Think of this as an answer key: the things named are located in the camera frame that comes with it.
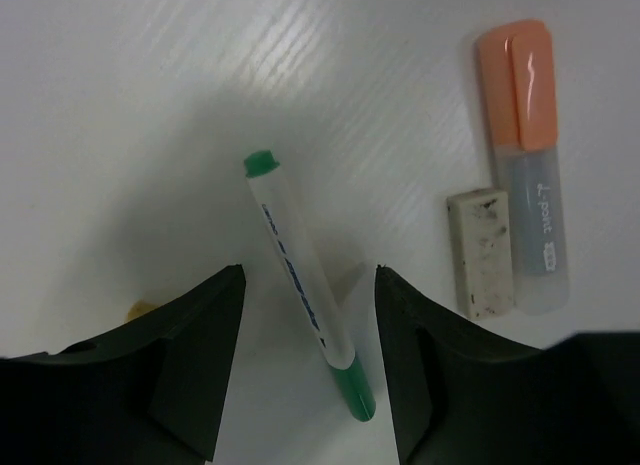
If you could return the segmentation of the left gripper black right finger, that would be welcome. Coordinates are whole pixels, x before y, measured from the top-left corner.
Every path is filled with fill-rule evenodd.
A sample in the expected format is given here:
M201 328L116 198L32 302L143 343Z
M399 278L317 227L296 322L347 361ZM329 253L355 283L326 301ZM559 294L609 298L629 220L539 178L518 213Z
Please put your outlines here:
M402 463L638 462L637 333L579 333L536 349L386 266L375 274L375 309Z

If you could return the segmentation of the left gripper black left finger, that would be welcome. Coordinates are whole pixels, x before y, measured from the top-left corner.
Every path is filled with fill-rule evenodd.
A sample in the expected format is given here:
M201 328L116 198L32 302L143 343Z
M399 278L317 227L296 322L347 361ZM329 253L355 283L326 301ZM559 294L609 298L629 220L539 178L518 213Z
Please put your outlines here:
M244 305L231 265L124 325L1 362L5 464L212 460Z

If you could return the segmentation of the green capped pen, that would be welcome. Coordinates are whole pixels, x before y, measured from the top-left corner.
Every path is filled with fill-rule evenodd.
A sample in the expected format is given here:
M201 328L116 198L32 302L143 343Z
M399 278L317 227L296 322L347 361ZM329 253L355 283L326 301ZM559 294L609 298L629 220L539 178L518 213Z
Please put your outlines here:
M281 164L269 150L243 161L245 177L296 297L352 416L371 420L376 401Z

